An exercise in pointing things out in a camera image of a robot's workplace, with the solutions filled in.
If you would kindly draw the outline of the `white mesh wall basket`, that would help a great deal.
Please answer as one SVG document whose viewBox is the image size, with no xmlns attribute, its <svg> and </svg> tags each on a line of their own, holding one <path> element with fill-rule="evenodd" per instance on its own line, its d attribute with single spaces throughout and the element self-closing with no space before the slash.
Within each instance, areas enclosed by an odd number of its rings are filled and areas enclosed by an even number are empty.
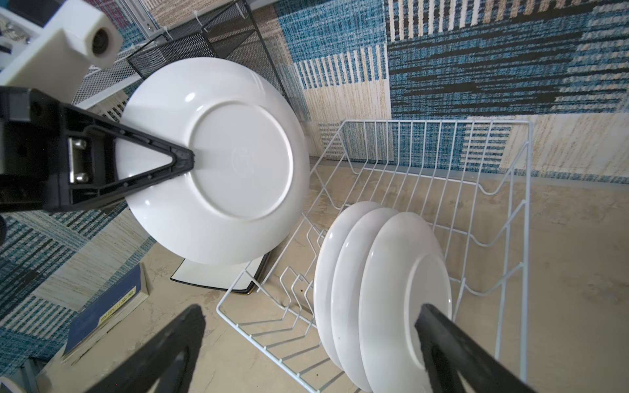
<svg viewBox="0 0 629 393">
<path fill-rule="evenodd" d="M 116 61 L 110 68 L 90 70 L 71 103 L 88 110 L 141 79 L 125 59 Z"/>
</svg>

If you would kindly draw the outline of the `blue book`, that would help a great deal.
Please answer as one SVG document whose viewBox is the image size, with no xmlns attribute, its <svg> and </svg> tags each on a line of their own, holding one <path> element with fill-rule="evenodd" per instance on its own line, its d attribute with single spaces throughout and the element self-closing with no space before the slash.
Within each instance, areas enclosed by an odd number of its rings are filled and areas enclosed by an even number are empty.
<svg viewBox="0 0 629 393">
<path fill-rule="evenodd" d="M 139 263 L 71 322 L 62 361 L 75 364 L 148 297 L 145 268 Z"/>
</svg>

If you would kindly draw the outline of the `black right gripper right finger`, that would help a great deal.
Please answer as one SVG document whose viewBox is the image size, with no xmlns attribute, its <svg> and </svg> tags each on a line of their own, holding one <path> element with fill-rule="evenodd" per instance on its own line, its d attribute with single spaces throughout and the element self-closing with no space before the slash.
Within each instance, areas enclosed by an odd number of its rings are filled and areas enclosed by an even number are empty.
<svg viewBox="0 0 629 393">
<path fill-rule="evenodd" d="M 432 304 L 422 305 L 415 323 L 434 392 L 532 392 L 529 385 L 457 327 Z"/>
</svg>

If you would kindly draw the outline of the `white round plate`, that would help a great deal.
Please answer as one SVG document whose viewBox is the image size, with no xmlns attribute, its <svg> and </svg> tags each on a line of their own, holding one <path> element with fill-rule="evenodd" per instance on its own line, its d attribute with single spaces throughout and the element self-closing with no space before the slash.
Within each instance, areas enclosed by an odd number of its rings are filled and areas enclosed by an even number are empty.
<svg viewBox="0 0 629 393">
<path fill-rule="evenodd" d="M 341 368 L 363 391 L 372 391 L 362 360 L 359 338 L 360 287 L 367 256 L 383 225 L 397 211 L 363 201 L 342 215 L 352 223 L 341 243 L 331 288 L 331 329 Z"/>
<path fill-rule="evenodd" d="M 372 391 L 432 390 L 414 327 L 426 303 L 452 316 L 445 258 L 432 227 L 400 213 L 378 232 L 361 283 L 360 349 Z"/>
<path fill-rule="evenodd" d="M 331 294 L 337 260 L 348 234 L 359 219 L 381 207 L 373 201 L 360 201 L 347 207 L 327 231 L 317 259 L 314 274 L 314 317 L 324 350 L 339 368 L 342 365 L 334 345 L 331 324 Z"/>
<path fill-rule="evenodd" d="M 129 99 L 123 125 L 193 152 L 190 172 L 129 195 L 157 242 L 205 265 L 239 265 L 278 246 L 306 203 L 309 151 L 283 95 L 255 71 L 197 57 L 166 65 Z"/>
</svg>

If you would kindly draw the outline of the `black mesh shelf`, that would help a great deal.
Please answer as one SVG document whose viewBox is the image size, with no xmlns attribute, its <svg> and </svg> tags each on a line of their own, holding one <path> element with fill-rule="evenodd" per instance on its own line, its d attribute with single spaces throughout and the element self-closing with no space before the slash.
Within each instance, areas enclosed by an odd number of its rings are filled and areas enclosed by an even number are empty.
<svg viewBox="0 0 629 393">
<path fill-rule="evenodd" d="M 171 26 L 164 26 L 126 61 L 146 79 L 170 63 L 216 57 L 243 65 L 267 79 L 288 100 L 301 122 L 311 120 L 288 41 L 269 2 L 219 1 Z"/>
</svg>

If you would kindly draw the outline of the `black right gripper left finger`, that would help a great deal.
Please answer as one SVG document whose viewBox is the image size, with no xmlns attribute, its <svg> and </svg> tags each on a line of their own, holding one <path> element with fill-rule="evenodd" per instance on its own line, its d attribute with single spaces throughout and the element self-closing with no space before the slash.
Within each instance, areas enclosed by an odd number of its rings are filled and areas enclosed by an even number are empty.
<svg viewBox="0 0 629 393">
<path fill-rule="evenodd" d="M 201 306 L 189 306 L 88 391 L 187 392 L 205 328 Z"/>
</svg>

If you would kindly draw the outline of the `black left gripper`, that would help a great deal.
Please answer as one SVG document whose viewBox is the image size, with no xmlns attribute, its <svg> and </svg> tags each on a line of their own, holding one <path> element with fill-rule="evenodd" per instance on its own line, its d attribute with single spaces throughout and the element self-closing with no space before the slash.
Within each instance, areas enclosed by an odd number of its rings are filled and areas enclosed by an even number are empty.
<svg viewBox="0 0 629 393">
<path fill-rule="evenodd" d="M 120 178 L 116 142 L 170 162 Z M 101 209 L 194 167 L 186 147 L 110 121 L 32 88 L 1 89 L 1 211 Z"/>
</svg>

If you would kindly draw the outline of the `black square plate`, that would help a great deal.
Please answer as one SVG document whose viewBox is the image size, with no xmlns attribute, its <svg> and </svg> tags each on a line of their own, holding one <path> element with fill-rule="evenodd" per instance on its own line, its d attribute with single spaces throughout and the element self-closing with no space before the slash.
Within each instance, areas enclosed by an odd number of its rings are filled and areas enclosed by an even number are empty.
<svg viewBox="0 0 629 393">
<path fill-rule="evenodd" d="M 257 284 L 265 278 L 265 275 L 270 269 L 269 264 L 272 263 L 271 256 L 272 252 L 267 252 L 265 255 L 262 255 L 248 263 L 246 268 L 247 273 L 242 275 L 244 278 L 249 280 L 249 285 L 244 291 L 245 295 L 251 294 L 257 288 Z"/>
</svg>

